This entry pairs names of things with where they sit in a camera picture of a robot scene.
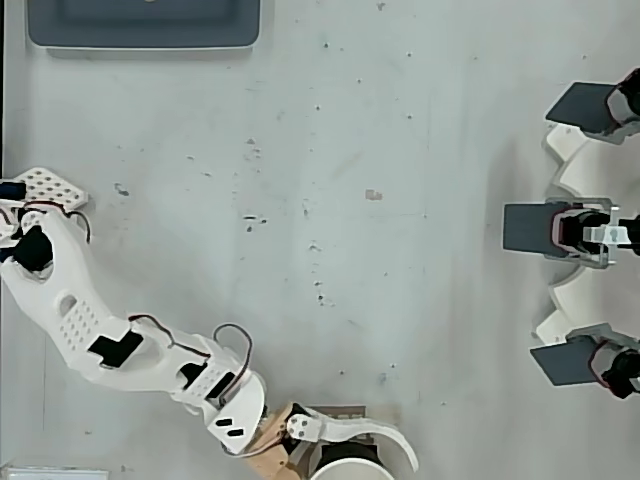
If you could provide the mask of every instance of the white cylinder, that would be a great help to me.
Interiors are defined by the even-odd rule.
[[[361,458],[342,458],[325,465],[311,480],[394,480],[380,465]]]

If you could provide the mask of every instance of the dark gray panel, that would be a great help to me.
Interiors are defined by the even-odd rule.
[[[560,345],[534,348],[531,356],[557,387],[595,383],[589,361],[597,347],[591,337],[576,337]]]
[[[576,82],[547,113],[546,119],[579,127],[587,133],[602,133],[617,126],[607,107],[616,85]]]
[[[260,30],[260,0],[28,0],[27,5],[29,36],[46,47],[246,47]]]
[[[513,203],[504,206],[502,247],[516,252],[565,258],[568,253],[551,241],[553,217],[568,203]]]

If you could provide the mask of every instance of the white gear-shaped base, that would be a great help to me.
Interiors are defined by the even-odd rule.
[[[548,149],[561,162],[552,184],[576,197],[611,198],[623,217],[635,217],[640,209],[640,161],[634,154],[638,140],[609,145],[587,138],[578,128],[557,125],[546,138]],[[557,310],[536,329],[545,345],[564,343],[572,330],[603,322],[640,337],[640,322],[633,313],[640,299],[636,302],[630,294],[640,281],[640,263],[631,252],[622,256],[607,270],[580,267],[549,287]]]

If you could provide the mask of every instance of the robotic arm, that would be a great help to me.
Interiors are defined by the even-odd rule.
[[[617,85],[576,82],[547,120],[579,127],[587,137],[615,145],[640,132],[640,69]]]
[[[640,343],[609,324],[573,330],[531,355],[555,386],[598,383],[622,399],[640,392]]]
[[[223,449],[247,458],[263,478],[300,480],[294,451],[362,434],[395,441],[417,470],[413,449],[390,425],[334,420],[295,403],[268,414],[265,385],[249,368],[248,355],[240,361],[215,335],[190,335],[151,315],[127,315],[101,282],[87,240],[71,215],[53,208],[38,214],[0,266],[18,306],[47,332],[69,368],[118,390],[167,392],[189,412],[202,412]]]
[[[504,207],[503,248],[605,269],[618,249],[640,255],[640,216],[620,218],[608,198],[552,198]]]

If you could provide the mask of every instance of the perforated white plate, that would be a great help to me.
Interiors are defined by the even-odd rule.
[[[27,184],[27,201],[57,202],[65,210],[76,210],[89,200],[89,194],[46,168],[32,168],[13,179]]]
[[[18,175],[12,182],[24,182],[27,185],[26,202],[48,201],[56,202],[64,207],[67,212],[77,210],[89,201],[89,194],[76,187],[64,178],[56,175],[51,170],[43,167],[32,168]],[[15,246],[18,241],[11,236],[18,230],[18,218],[16,212],[24,206],[25,202],[0,199],[0,208],[9,218],[11,224],[7,224],[4,218],[0,218],[0,248]],[[42,205],[39,209],[49,210],[54,206]],[[39,212],[29,212],[22,217],[21,226],[24,232],[37,225]]]

